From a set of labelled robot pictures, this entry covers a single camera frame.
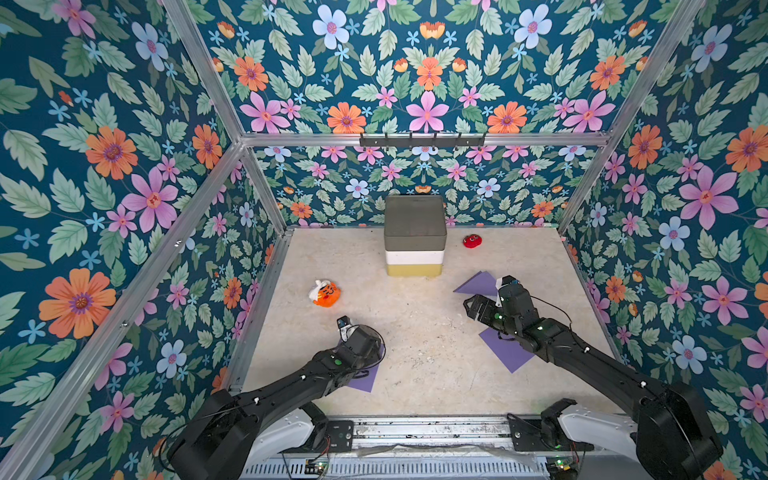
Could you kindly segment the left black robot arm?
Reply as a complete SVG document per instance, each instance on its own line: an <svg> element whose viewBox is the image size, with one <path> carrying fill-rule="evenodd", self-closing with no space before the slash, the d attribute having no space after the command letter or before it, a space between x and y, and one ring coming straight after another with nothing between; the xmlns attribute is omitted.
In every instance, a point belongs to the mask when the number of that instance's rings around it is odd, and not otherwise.
<svg viewBox="0 0 768 480"><path fill-rule="evenodd" d="M385 356L377 330L338 319L340 341L297 371L256 390L208 397L184 424L166 458L181 479L236 479L257 438L294 411L347 386Z"/></svg>

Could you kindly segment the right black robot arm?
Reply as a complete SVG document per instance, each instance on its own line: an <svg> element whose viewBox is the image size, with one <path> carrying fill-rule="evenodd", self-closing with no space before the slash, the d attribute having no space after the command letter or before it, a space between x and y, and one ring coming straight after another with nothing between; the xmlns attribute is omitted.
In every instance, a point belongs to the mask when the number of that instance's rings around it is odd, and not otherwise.
<svg viewBox="0 0 768 480"><path fill-rule="evenodd" d="M495 298L467 298L467 316L502 339L570 372L613 402L620 414L601 414L563 398L545 409L534 431L544 446L610 450L638 462L654 479L701 479L724 452L705 402L691 386L664 383L594 348L570 324L541 316L522 283L505 276Z"/></svg>

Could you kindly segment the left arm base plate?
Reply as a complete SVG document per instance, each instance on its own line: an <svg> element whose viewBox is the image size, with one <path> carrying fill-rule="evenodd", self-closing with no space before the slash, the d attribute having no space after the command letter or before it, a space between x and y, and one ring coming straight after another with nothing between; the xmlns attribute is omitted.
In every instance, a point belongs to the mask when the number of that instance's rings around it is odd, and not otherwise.
<svg viewBox="0 0 768 480"><path fill-rule="evenodd" d="M309 438L299 447L307 453L345 453L352 450L355 423L350 420L330 420L315 426Z"/></svg>

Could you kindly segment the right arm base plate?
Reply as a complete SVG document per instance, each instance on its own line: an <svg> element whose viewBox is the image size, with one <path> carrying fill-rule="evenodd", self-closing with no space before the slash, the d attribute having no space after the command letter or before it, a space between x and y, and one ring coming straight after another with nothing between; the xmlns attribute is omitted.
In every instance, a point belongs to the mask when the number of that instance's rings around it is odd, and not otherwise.
<svg viewBox="0 0 768 480"><path fill-rule="evenodd" d="M595 446L576 442L568 437L559 424L566 408L576 405L570 398L562 398L546 408L538 417L527 418L507 413L510 436L517 452L557 451L591 452Z"/></svg>

